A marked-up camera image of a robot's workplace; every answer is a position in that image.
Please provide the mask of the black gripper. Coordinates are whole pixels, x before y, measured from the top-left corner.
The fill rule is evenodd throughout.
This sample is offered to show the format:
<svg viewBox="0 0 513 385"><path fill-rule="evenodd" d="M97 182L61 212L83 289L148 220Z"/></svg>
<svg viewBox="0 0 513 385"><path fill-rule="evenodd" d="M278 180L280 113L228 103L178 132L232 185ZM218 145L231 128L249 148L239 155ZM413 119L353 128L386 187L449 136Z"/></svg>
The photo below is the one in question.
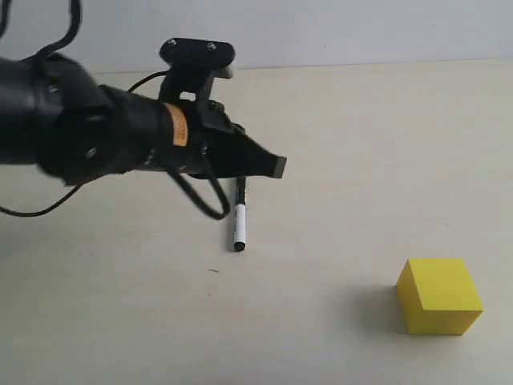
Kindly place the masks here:
<svg viewBox="0 0 513 385"><path fill-rule="evenodd" d="M164 159L179 173L205 180L200 159L205 154L218 178L283 177L287 158L269 152L243 134L244 128L229 119L222 103L180 99L161 105L171 124L164 134L164 143L170 146Z"/></svg>

